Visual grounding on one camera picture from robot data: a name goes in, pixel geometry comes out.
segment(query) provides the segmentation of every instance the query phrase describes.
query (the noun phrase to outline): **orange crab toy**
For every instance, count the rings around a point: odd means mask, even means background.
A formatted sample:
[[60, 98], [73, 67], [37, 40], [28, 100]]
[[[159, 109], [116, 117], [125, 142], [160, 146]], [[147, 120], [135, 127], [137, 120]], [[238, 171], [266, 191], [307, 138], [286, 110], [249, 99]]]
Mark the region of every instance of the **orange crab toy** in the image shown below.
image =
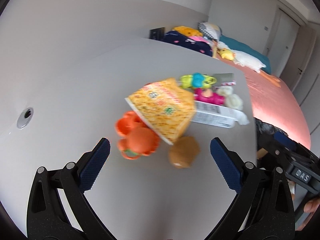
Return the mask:
[[142, 155], [149, 156], [159, 146], [159, 136], [134, 111], [126, 112], [116, 122], [115, 128], [118, 135], [124, 137], [118, 141], [117, 147], [128, 160], [136, 160]]

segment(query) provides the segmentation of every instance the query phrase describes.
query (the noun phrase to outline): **wall socket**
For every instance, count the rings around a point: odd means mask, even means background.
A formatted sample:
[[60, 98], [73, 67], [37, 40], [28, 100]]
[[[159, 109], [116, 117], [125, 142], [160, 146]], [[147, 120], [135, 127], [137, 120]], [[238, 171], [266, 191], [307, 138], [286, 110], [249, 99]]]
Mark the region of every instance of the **wall socket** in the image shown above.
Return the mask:
[[164, 37], [164, 31], [164, 27], [150, 30], [149, 39], [156, 41], [162, 40]]

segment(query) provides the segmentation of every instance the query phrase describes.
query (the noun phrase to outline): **pink bedsheet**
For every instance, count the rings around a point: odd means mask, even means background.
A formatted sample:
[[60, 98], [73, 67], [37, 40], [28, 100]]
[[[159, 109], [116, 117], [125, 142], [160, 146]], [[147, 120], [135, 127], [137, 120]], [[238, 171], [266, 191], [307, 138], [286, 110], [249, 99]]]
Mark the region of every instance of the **pink bedsheet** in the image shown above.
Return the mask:
[[221, 59], [220, 56], [218, 58], [244, 73], [254, 117], [282, 129], [289, 138], [310, 149], [311, 139], [306, 119], [293, 94], [282, 80], [281, 87], [278, 88], [255, 71]]

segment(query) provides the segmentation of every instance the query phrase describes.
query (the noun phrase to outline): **magenta plastic toy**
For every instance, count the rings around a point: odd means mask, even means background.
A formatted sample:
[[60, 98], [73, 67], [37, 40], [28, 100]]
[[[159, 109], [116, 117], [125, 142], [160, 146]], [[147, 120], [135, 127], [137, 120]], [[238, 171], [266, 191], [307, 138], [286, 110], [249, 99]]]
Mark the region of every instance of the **magenta plastic toy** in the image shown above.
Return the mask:
[[196, 88], [194, 91], [196, 101], [222, 106], [224, 104], [224, 96], [213, 93], [211, 89]]

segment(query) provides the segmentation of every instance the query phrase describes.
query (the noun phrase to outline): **table surface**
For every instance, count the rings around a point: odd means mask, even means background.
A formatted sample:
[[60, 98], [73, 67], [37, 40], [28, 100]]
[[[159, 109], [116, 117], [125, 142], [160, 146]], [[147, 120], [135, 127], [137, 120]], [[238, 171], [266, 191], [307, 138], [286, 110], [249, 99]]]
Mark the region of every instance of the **table surface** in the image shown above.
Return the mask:
[[[168, 161], [169, 145], [135, 161], [121, 157], [114, 130], [130, 107], [124, 98], [146, 83], [201, 72], [234, 73], [235, 93], [244, 101], [249, 125], [220, 128], [191, 123], [201, 152], [189, 169]], [[223, 62], [172, 44], [147, 39], [127, 41], [109, 52], [65, 70], [30, 102], [34, 116], [22, 130], [13, 124], [0, 137], [0, 196], [7, 212], [26, 233], [29, 192], [39, 166], [61, 169], [77, 161], [106, 137], [111, 153], [85, 196], [117, 239], [204, 239], [235, 196], [210, 155], [219, 137], [229, 150], [255, 162], [255, 124], [243, 73]], [[60, 190], [71, 223], [79, 227]]]

